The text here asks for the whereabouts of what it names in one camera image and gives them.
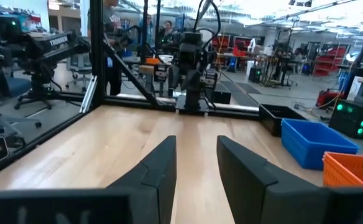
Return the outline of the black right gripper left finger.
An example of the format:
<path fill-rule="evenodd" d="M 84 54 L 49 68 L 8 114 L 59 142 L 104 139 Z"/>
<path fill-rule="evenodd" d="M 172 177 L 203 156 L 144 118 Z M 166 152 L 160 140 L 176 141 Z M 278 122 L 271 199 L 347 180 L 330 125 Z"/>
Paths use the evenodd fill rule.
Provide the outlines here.
<path fill-rule="evenodd" d="M 105 189 L 0 191 L 0 224 L 170 223 L 176 149 L 168 136 Z"/>

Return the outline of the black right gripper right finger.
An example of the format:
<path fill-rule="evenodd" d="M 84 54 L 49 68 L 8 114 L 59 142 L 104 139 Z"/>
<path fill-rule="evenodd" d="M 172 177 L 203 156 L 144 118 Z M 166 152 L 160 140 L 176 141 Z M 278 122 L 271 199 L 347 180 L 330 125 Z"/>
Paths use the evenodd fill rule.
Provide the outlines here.
<path fill-rule="evenodd" d="M 319 187 L 227 136 L 216 152 L 235 223 L 363 224 L 363 187 Z"/>

